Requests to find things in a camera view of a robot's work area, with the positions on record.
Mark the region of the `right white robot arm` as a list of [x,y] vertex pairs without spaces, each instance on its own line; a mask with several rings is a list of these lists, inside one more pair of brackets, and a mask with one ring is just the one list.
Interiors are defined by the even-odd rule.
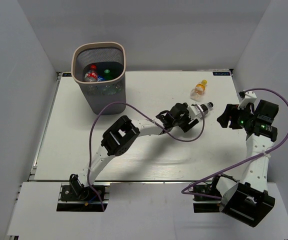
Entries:
[[247,162],[239,181],[221,174],[209,188],[210,195],[220,200],[219,211],[252,228],[256,227],[273,209],[275,198],[268,193],[267,173],[270,150],[277,139],[278,130],[272,126],[279,106],[260,100],[256,109],[227,104],[217,118],[222,128],[244,129],[246,132]]

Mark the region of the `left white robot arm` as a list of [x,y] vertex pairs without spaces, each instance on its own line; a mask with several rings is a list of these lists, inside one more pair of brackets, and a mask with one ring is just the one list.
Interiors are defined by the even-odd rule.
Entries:
[[135,140],[144,136],[171,134],[175,127],[188,132],[199,121],[205,120],[205,113],[200,105],[176,103],[170,110],[160,112],[156,118],[145,116],[144,120],[132,120],[123,115],[118,118],[103,134],[98,149],[92,153],[92,141],[89,140],[89,161],[82,170],[82,177],[71,174],[69,177],[70,192],[79,200],[84,200],[91,193],[90,189],[103,169],[115,157],[125,154]]

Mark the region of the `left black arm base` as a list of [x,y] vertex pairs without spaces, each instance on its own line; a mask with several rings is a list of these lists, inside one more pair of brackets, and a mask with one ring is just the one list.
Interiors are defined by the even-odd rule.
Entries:
[[95,185],[95,190],[99,193],[100,198],[97,194],[89,187],[83,190],[80,196],[77,196],[69,184],[62,184],[60,187],[58,202],[56,211],[57,212],[77,212],[77,213],[101,213],[106,210],[109,203],[109,185]]

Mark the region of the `clear bottle black label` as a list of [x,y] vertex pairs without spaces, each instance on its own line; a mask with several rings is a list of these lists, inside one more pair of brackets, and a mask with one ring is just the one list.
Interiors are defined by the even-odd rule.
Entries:
[[205,117],[213,109],[214,104],[212,102],[203,104],[193,103],[191,107],[195,111],[195,116],[201,119],[203,116]]

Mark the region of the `green plastic bottle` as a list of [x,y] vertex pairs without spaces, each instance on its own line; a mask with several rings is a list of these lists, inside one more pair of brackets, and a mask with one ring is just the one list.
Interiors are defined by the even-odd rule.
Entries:
[[105,81],[114,80],[119,76],[119,72],[115,69],[105,69],[103,72],[103,78]]

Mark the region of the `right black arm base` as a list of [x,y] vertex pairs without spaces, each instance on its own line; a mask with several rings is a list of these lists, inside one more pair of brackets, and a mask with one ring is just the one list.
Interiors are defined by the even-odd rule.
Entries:
[[230,208],[226,204],[240,185],[238,181],[222,177],[212,182],[191,184],[188,193],[193,195],[194,212],[227,214]]

